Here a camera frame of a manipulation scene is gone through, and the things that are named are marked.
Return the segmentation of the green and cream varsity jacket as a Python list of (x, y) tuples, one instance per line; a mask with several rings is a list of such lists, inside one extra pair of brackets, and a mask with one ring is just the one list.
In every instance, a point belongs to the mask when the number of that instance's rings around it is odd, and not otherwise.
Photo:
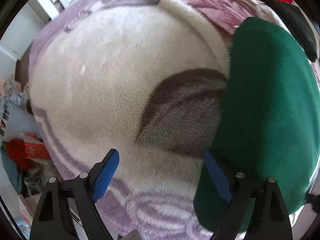
[(210, 151), (254, 180), (272, 176), (289, 214), (304, 205), (319, 158), (319, 88), (298, 42), (249, 17), (233, 35), (221, 120)]

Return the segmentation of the clutter on floor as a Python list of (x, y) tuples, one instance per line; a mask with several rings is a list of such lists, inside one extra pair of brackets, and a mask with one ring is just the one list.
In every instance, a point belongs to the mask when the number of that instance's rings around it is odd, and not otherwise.
[(26, 158), (24, 134), (43, 142), (27, 99), (27, 90), (13, 76), (1, 79), (1, 210), (8, 211), (25, 238), (47, 180), (60, 177), (51, 159)]

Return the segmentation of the red patterned box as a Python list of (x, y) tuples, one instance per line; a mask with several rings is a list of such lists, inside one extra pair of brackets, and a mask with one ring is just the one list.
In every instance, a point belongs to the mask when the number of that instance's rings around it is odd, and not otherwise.
[(34, 134), (24, 134), (23, 141), (27, 159), (50, 160), (46, 145), (37, 140)]

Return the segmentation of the floral purple plush blanket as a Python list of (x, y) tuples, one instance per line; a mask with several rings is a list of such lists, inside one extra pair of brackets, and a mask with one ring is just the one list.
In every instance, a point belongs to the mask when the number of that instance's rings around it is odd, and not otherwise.
[(249, 17), (294, 38), (260, 0), (78, 0), (33, 42), (31, 106), (62, 178), (119, 152), (96, 204), (107, 228), (143, 239), (210, 239), (218, 229), (229, 204), (204, 153), (233, 35)]

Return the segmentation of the black garment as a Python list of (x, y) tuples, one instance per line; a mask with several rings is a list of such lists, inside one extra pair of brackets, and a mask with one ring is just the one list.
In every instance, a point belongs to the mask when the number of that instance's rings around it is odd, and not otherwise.
[(278, 0), (260, 1), (274, 10), (303, 48), (307, 58), (315, 62), (317, 59), (316, 38), (301, 10), (295, 5)]

